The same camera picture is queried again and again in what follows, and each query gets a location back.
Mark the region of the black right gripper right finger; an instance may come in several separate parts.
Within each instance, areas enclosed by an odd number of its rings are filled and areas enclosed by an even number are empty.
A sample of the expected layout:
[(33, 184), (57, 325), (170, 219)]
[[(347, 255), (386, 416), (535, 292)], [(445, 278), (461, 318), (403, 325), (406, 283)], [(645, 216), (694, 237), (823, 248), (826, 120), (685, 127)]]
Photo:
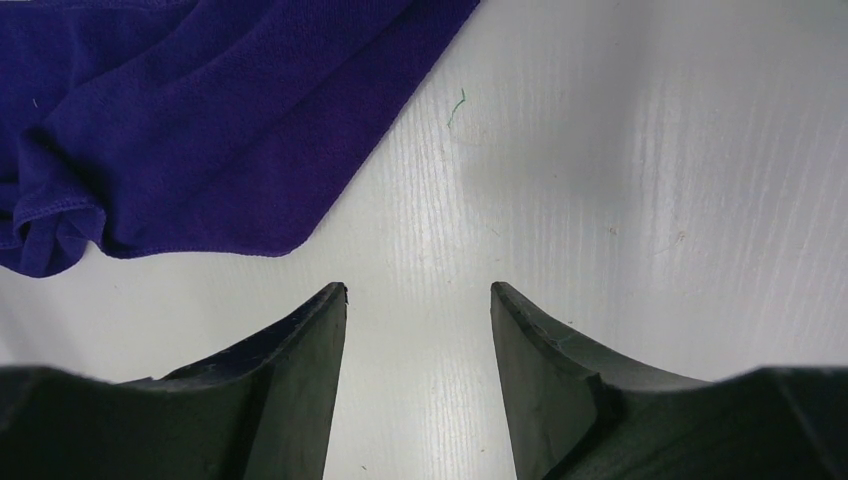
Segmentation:
[(511, 285), (491, 320), (520, 479), (843, 479), (847, 371), (763, 367), (705, 382), (627, 357)]

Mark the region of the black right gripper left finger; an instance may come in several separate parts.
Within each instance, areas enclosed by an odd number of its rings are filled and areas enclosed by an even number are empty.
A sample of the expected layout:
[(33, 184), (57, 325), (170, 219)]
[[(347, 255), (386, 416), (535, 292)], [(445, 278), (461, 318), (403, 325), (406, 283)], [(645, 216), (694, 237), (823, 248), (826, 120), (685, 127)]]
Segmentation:
[(5, 479), (319, 479), (345, 344), (347, 290), (159, 378), (108, 383), (1, 371)]

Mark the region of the purple towel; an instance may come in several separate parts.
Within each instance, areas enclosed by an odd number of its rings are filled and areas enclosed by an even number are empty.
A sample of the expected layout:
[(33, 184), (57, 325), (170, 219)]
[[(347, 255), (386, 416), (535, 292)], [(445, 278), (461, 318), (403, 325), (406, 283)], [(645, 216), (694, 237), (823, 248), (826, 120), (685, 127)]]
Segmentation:
[(1, 263), (282, 256), (473, 1), (5, 1)]

